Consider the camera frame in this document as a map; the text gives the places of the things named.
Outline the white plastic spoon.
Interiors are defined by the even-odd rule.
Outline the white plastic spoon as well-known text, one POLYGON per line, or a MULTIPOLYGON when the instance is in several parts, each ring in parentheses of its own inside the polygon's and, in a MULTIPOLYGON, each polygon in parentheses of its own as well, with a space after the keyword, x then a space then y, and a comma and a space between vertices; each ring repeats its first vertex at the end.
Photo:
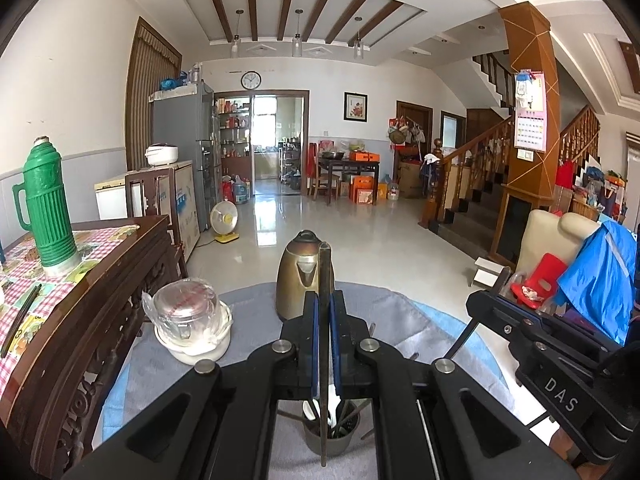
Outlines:
POLYGON ((305 400, 302 403, 304 417, 310 422, 318 422, 320 420, 320 405, 316 399, 305 400))

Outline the dark chopstick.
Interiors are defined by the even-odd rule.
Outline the dark chopstick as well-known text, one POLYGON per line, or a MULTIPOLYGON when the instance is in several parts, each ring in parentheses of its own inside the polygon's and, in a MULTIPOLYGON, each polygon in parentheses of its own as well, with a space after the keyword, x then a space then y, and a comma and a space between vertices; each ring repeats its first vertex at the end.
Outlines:
POLYGON ((454 341, 454 344, 449 348, 445 354, 446 360, 452 360, 458 351, 465 345, 469 338, 474 334, 477 329, 477 325, 480 324, 477 318, 471 318, 471 321, 466 324, 463 332, 454 341))
POLYGON ((331 301, 331 247, 322 242, 319 263, 319 380, 320 380, 320 462, 326 466, 329 435, 329 379, 330 379, 330 301, 331 301))

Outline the white spoon in holder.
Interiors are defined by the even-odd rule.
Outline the white spoon in holder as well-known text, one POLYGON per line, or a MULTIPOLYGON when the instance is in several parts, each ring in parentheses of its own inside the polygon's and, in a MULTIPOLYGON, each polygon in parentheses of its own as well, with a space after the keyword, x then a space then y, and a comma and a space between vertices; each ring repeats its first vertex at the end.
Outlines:
POLYGON ((334 428, 337 425, 337 409, 341 405, 341 402, 341 398, 335 392, 329 392, 328 421, 330 428, 334 428))

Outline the dark grey utensil holder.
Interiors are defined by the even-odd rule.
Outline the dark grey utensil holder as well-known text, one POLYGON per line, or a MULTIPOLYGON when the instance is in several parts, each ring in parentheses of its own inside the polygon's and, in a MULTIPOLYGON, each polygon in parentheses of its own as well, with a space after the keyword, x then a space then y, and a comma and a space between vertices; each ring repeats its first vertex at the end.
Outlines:
MULTIPOLYGON (((320 426, 314 411, 308 401, 302 403, 303 428, 305 442, 314 454, 321 455, 321 434, 320 426)), ((337 405, 337 421, 334 426, 329 426, 326 430, 326 455, 329 457, 343 454, 354 436, 360 424, 360 415, 353 415, 357 404, 352 401, 341 401, 337 405)))

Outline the grey table cloth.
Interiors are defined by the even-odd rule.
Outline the grey table cloth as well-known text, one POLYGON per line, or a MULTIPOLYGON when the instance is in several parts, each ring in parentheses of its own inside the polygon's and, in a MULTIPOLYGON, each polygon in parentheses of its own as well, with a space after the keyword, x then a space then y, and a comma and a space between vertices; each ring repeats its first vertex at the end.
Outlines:
POLYGON ((282 400, 372 404, 382 479, 511 479, 522 425, 454 363, 372 338, 322 289, 243 362, 198 363, 73 471, 76 479, 263 479, 282 400))

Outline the brass electric kettle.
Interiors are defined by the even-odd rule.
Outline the brass electric kettle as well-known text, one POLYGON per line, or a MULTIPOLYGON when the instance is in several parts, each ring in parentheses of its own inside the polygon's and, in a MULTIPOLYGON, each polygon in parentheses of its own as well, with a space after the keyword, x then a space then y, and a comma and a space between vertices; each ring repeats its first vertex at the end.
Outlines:
POLYGON ((298 318, 304 313, 307 292, 319 293, 322 244, 314 231, 303 230, 285 246, 276 289, 276 312, 281 321, 298 318))

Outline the blue plastic bag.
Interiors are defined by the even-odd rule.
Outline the blue plastic bag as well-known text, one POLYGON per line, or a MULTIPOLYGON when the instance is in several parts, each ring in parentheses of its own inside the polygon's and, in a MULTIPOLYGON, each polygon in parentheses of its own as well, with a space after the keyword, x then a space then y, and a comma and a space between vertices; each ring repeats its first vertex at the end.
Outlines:
POLYGON ((558 278, 554 300, 568 304, 591 325, 624 344, 634 308, 637 237, 613 220, 586 238, 558 278))

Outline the white bowl with plastic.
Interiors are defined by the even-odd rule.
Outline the white bowl with plastic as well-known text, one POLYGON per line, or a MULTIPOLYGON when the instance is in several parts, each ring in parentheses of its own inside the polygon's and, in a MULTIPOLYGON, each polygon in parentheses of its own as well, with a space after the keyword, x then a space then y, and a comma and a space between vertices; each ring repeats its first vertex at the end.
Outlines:
POLYGON ((184 278, 142 292, 142 307, 157 341, 179 362, 217 362, 227 352, 233 318, 213 287, 199 278, 184 278))

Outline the cream cushioned chair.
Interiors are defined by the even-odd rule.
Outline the cream cushioned chair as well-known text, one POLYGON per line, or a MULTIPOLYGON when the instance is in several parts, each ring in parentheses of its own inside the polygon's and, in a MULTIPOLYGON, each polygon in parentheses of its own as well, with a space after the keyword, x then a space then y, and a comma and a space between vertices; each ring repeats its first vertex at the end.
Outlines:
POLYGON ((584 241, 599 229, 600 223, 580 214, 566 212, 557 216, 535 209, 528 215, 521 240, 515 273, 528 278, 545 254, 554 255, 569 266, 584 241))

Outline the small white fan heater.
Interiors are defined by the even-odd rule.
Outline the small white fan heater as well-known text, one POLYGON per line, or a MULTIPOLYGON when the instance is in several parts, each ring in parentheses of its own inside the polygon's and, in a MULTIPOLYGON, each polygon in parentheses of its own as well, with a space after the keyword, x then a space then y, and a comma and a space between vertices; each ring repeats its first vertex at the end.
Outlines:
POLYGON ((235 204, 228 200, 216 204, 209 214, 209 223, 215 232, 214 241, 228 244, 237 240, 239 234, 235 232, 239 213, 235 204))

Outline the dark wooden table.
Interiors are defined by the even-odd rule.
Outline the dark wooden table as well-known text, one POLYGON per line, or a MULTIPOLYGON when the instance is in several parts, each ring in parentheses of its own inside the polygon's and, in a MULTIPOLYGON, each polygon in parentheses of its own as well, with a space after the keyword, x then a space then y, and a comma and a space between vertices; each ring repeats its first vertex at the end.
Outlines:
POLYGON ((319 156, 314 167, 314 177, 310 192, 314 197, 324 191, 326 204, 342 196, 342 184, 347 184, 347 197, 356 204, 378 203, 378 180, 380 180, 380 161, 373 157, 367 159, 326 158, 319 156))

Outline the wooden stair railing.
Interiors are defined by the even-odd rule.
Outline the wooden stair railing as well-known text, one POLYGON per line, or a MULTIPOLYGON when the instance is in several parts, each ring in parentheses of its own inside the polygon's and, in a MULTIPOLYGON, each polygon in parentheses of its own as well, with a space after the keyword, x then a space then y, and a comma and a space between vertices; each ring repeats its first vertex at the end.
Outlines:
POLYGON ((508 172, 513 130, 510 116, 447 155, 442 141, 436 142, 421 168, 426 202, 420 226, 436 231, 440 224, 454 222, 458 212, 467 212, 473 200, 492 191, 496 179, 502 181, 508 172))

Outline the carved wooden sideboard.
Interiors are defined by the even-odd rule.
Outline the carved wooden sideboard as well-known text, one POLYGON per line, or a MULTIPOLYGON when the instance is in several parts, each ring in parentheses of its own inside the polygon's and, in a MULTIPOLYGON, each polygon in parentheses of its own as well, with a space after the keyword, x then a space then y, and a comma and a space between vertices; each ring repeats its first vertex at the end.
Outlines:
POLYGON ((91 452, 103 404, 144 320, 142 292, 178 278, 165 216, 82 222, 128 234, 53 308, 9 374, 1 420, 29 466, 47 479, 91 452))

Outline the white rice cooker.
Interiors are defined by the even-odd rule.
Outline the white rice cooker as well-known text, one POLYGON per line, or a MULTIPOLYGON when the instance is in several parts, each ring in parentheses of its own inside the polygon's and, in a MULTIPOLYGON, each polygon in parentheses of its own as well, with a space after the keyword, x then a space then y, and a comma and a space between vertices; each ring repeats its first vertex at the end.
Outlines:
POLYGON ((178 162, 179 151, 175 145, 152 144, 144 156, 150 167, 166 166, 178 162))

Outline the white chest freezer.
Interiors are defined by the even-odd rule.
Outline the white chest freezer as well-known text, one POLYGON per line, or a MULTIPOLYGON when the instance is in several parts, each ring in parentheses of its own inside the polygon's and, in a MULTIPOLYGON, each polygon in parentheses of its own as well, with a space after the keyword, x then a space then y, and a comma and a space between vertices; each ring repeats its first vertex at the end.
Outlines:
POLYGON ((98 182, 94 192, 101 220, 142 217, 150 207, 158 214, 166 214, 169 224, 176 224, 184 260, 189 260, 201 233, 192 162, 128 171, 98 182), (149 198, 141 180, 144 174, 153 170, 164 170, 164 173, 153 182, 155 190, 149 198))

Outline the green thermos flask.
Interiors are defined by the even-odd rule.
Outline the green thermos flask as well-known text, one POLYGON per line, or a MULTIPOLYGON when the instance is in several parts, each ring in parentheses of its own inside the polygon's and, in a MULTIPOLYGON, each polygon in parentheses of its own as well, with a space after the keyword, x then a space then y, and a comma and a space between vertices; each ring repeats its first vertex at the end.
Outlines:
POLYGON ((34 238, 43 271, 51 278, 70 274, 81 262, 68 212, 62 157, 47 136, 34 141, 23 167, 23 182, 12 188, 17 220, 34 238))

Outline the framed wall picture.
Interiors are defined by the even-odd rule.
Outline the framed wall picture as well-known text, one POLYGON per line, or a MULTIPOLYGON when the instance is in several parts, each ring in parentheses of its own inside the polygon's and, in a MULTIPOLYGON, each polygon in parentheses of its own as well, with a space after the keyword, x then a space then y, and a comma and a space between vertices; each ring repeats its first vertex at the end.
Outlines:
POLYGON ((368 96, 366 94, 344 93, 343 118, 348 122, 366 122, 368 119, 368 96))

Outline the wall calendar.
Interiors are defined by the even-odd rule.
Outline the wall calendar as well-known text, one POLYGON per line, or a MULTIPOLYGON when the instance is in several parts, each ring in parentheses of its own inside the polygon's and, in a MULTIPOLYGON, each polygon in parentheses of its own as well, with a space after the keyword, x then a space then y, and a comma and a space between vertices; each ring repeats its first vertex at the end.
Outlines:
POLYGON ((547 148, 547 93, 544 74, 522 70, 515 82, 514 146, 534 152, 547 148))

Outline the round wall clock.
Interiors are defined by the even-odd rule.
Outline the round wall clock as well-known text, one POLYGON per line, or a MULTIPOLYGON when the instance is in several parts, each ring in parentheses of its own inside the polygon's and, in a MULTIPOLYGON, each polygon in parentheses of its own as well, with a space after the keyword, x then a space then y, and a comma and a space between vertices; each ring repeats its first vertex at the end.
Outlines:
POLYGON ((262 75, 256 70, 248 70, 241 76, 241 86, 244 90, 257 90, 262 84, 262 75))

